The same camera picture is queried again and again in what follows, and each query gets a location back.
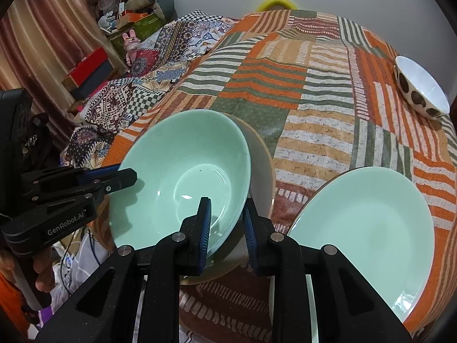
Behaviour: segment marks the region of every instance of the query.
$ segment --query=metal screw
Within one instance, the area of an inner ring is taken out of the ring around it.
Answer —
[[[273,232],[271,235],[270,235],[270,238],[274,241],[274,242],[281,242],[284,240],[284,235],[280,232]]]
[[[132,247],[129,245],[122,245],[118,250],[117,253],[119,255],[129,255],[132,252]]]
[[[182,232],[175,232],[171,235],[171,239],[176,242],[180,242],[186,238],[186,235]]]
[[[333,245],[325,245],[324,252],[326,252],[328,255],[335,255],[338,252],[338,249]]]

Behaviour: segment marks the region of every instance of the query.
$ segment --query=mint green plate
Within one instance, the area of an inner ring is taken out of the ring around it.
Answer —
[[[402,174],[381,167],[335,178],[306,204],[288,235],[316,249],[338,247],[402,322],[425,288],[435,248],[422,194]]]
[[[208,256],[228,237],[246,200],[251,175],[241,130],[222,113],[194,109],[149,129],[131,148],[121,169],[133,168],[136,184],[110,197],[110,227],[117,246],[155,245],[195,215],[211,198]]]

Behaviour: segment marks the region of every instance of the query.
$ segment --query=white bowl with brown spots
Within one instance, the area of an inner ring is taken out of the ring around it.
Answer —
[[[415,61],[396,57],[394,75],[401,93],[416,112],[433,120],[449,114],[446,94],[435,79]]]

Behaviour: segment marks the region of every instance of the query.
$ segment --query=yellow ring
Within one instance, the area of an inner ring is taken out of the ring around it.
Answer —
[[[274,5],[282,5],[286,9],[296,10],[295,4],[290,0],[265,0],[258,8],[257,11],[266,11]]]

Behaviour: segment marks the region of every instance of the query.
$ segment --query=human hand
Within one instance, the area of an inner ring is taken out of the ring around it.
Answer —
[[[49,247],[33,257],[33,269],[38,273],[35,286],[38,290],[49,293],[55,285],[53,265]],[[12,284],[14,281],[14,255],[6,250],[0,250],[0,273]]]

